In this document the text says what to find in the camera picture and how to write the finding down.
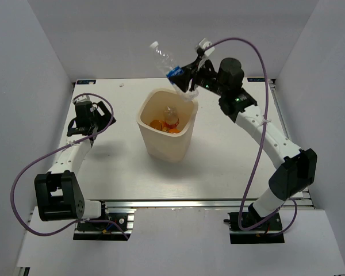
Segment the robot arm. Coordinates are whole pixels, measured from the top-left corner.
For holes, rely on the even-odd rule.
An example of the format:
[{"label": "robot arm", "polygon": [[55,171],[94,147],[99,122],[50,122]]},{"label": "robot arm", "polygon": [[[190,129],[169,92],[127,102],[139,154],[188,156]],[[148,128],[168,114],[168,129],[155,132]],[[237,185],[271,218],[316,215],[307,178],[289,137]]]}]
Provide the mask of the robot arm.
[{"label": "robot arm", "polygon": [[[241,63],[230,57],[225,58],[221,61],[218,72],[215,72],[213,64],[205,56],[205,51],[200,47],[196,50],[196,60],[182,67],[183,74],[171,76],[169,80],[182,92],[187,92],[188,89],[193,91],[197,86],[201,86],[219,95],[218,102],[224,114],[259,144],[263,131],[263,116],[256,100],[242,88],[244,72]],[[314,181],[316,153],[312,149],[304,151],[292,143],[271,122],[267,122],[263,149],[270,157],[276,172],[269,179],[269,188],[248,208],[248,216],[243,218],[244,225],[259,222]]]},{"label": "robot arm", "polygon": [[[76,117],[68,126],[67,144],[104,129],[111,119],[111,113],[102,101],[92,103],[87,96],[74,102],[74,105]],[[46,174],[37,175],[34,188],[43,221],[101,217],[101,202],[85,200],[76,179],[95,138],[94,136],[66,148]]]}]

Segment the bottle cap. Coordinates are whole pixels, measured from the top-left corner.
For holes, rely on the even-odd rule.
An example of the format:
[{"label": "bottle cap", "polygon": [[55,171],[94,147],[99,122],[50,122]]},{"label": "bottle cap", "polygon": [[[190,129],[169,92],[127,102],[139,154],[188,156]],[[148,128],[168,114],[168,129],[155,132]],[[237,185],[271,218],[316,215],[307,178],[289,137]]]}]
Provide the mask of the bottle cap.
[{"label": "bottle cap", "polygon": [[149,47],[151,49],[155,49],[157,46],[159,45],[159,43],[157,41],[153,42]]}]

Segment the wall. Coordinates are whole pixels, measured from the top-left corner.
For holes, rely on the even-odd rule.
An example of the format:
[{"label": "wall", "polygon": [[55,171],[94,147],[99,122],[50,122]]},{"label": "wall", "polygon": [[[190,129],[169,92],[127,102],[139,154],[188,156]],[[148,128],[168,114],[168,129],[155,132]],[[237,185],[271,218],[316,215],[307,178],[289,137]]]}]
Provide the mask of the wall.
[{"label": "wall", "polygon": [[325,209],[345,262],[345,1],[319,1],[277,93],[293,140],[318,154],[310,192]]},{"label": "wall", "polygon": [[[65,71],[77,78],[161,77],[149,45],[158,40],[185,65],[194,46],[239,36],[251,40],[275,78],[317,0],[29,0]],[[247,75],[263,75],[252,49],[225,43],[212,55],[215,66],[228,56]]]},{"label": "wall", "polygon": [[[71,83],[26,0],[0,0],[0,276],[12,275],[24,229],[9,193],[20,169],[59,142]],[[43,162],[18,184],[16,203],[27,220],[33,180]]]}]

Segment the bottle label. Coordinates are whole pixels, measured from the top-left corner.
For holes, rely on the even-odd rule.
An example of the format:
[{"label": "bottle label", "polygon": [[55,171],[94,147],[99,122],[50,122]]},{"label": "bottle label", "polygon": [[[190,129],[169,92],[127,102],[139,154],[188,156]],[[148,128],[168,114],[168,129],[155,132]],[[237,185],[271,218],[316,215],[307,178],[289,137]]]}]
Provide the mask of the bottle label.
[{"label": "bottle label", "polygon": [[183,74],[184,71],[183,69],[181,69],[179,66],[176,66],[174,69],[172,69],[167,75],[166,77],[169,78],[171,76],[176,76],[176,75],[180,75]]}]

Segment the trash bin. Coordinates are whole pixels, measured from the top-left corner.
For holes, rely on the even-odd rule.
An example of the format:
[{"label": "trash bin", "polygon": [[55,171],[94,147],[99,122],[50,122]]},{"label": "trash bin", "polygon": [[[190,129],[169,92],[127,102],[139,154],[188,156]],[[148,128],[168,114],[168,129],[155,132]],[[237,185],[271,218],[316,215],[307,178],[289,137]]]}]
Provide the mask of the trash bin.
[{"label": "trash bin", "polygon": [[[178,111],[181,131],[177,134],[158,131],[151,128],[152,120],[164,120],[163,111],[166,106],[175,106]],[[142,104],[137,114],[137,123],[144,144],[150,155],[168,162],[179,162],[185,156],[193,133],[194,121],[198,111],[198,102],[184,102],[174,90],[155,89]]]}]

